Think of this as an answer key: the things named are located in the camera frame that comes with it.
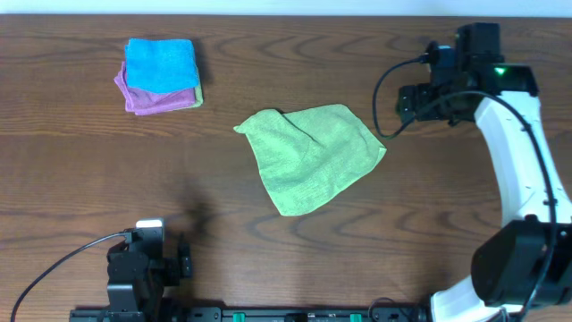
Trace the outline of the green microfiber cloth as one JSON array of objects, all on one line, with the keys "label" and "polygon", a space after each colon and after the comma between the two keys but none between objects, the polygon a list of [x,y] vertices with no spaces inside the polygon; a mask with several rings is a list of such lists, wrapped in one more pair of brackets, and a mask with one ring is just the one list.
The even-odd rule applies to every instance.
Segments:
[{"label": "green microfiber cloth", "polygon": [[281,216],[317,210],[372,172],[387,151],[342,104],[286,114],[265,109],[234,130],[246,136]]}]

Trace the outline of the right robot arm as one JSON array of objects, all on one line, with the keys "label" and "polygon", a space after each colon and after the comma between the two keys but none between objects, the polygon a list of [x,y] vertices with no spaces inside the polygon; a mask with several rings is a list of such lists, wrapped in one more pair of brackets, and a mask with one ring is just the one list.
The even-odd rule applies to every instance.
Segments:
[{"label": "right robot arm", "polygon": [[571,300],[571,202],[543,133],[530,67],[508,64],[500,27],[460,27],[454,47],[431,43],[427,83],[400,89],[404,125],[475,123],[491,155],[500,230],[475,252],[468,277],[430,300],[434,321],[520,321],[530,309]]}]

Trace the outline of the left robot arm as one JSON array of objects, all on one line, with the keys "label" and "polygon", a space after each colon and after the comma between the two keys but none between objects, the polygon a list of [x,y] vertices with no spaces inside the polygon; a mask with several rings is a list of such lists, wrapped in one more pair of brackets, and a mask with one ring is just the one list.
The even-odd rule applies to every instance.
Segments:
[{"label": "left robot arm", "polygon": [[190,247],[182,241],[174,258],[162,246],[139,249],[123,241],[107,253],[109,305],[96,321],[185,321],[188,311],[164,297],[164,289],[192,277]]}]

